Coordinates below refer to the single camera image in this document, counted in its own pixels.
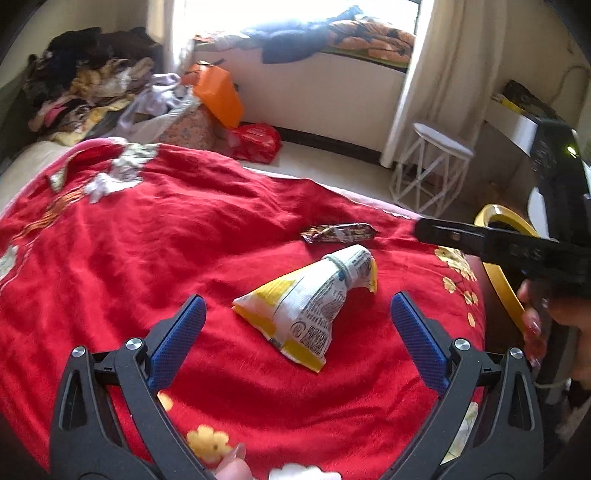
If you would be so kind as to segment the right hand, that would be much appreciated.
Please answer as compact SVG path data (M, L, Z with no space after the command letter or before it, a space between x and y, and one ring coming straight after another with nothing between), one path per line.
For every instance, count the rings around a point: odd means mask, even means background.
M525 355L533 367L538 367L547 349L547 337L542 331L540 312L534 307L531 298L532 283L525 280L517 297L524 304L522 321ZM547 302L545 312L558 324L579 330L578 344L570 376L585 390L590 389L590 300L576 297L555 297Z

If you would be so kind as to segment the left hand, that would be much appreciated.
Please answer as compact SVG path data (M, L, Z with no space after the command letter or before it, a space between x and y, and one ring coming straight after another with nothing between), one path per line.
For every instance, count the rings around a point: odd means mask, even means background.
M252 480L252 470L245 462L246 447L238 443L225 455L214 472L216 480Z

